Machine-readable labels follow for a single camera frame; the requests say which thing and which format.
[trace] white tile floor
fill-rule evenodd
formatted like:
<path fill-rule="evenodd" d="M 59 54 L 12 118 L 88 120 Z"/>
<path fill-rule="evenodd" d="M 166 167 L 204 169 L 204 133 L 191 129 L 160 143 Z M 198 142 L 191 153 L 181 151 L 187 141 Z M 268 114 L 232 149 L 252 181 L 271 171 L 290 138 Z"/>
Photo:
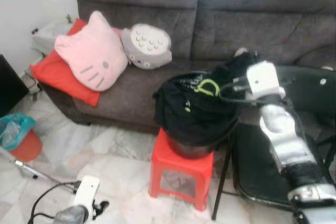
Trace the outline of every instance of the white tile floor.
<path fill-rule="evenodd" d="M 110 206 L 94 222 L 124 224 L 257 224 L 291 223 L 291 214 L 255 205 L 236 196 L 223 195 L 218 217 L 211 221 L 211 212 L 218 186 L 214 173 L 209 191 L 208 207 L 204 212 L 193 205 L 170 196 L 152 199 L 148 195 L 150 157 L 155 136 L 117 127 L 82 126 L 67 119 L 41 93 L 37 102 L 27 97 L 13 112 L 23 112 L 36 120 L 34 130 L 43 142 L 42 153 L 30 163 L 36 169 L 61 181 L 74 180 L 83 175 L 100 178 L 96 201 L 108 200 Z M 51 185 L 22 174 L 0 156 L 0 224 L 24 224 L 28 221 L 34 201 Z M 189 190 L 188 177 L 166 173 L 162 186 L 171 190 Z M 227 190 L 233 190 L 227 180 Z M 38 205 L 37 211 L 55 214 L 64 209 L 73 196 L 55 189 Z M 51 223 L 36 218 L 34 223 Z"/>

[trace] red plastic stool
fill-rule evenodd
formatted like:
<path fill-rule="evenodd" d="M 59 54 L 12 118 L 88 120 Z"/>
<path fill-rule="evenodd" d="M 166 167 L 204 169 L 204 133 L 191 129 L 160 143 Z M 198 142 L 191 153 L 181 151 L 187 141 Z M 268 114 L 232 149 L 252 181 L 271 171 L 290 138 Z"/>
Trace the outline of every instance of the red plastic stool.
<path fill-rule="evenodd" d="M 211 181 L 214 153 L 199 159 L 187 159 L 177 155 L 169 146 L 169 136 L 160 129 L 152 155 L 151 181 L 149 194 L 156 198 L 159 193 L 174 194 L 194 203 L 197 210 L 206 208 L 209 185 Z M 174 191 L 160 188 L 164 170 L 174 170 L 193 176 L 196 181 L 195 198 Z"/>

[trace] trash bin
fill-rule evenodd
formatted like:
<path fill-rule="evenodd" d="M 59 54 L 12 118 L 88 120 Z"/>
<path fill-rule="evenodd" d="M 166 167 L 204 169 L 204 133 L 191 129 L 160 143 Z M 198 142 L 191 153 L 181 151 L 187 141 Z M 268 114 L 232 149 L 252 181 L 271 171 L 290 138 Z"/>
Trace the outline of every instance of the trash bin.
<path fill-rule="evenodd" d="M 28 162 L 42 150 L 42 142 L 33 131 L 34 119 L 22 113 L 0 118 L 0 145 L 18 159 Z"/>

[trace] gray plush pillow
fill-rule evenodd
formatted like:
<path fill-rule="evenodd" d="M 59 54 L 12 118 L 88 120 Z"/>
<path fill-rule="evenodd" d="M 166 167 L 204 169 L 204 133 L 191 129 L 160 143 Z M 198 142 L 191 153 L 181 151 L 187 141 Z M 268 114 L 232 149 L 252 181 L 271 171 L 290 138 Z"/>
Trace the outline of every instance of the gray plush pillow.
<path fill-rule="evenodd" d="M 172 61 L 169 35 L 154 26 L 136 24 L 121 34 L 128 59 L 142 69 L 159 68 Z"/>

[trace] gray fabric sofa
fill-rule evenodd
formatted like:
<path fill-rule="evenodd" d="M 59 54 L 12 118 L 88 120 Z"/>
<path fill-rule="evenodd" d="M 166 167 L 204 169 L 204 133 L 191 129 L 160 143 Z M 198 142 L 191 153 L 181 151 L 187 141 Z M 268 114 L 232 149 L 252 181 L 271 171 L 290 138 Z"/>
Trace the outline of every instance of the gray fabric sofa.
<path fill-rule="evenodd" d="M 242 46 L 277 64 L 335 68 L 335 0 L 78 0 L 78 9 L 84 20 L 100 10 L 117 28 L 148 23 L 164 29 L 173 61 L 156 70 L 128 66 L 96 107 L 42 84 L 77 123 L 157 129 L 152 93 L 164 80 L 211 70 Z"/>

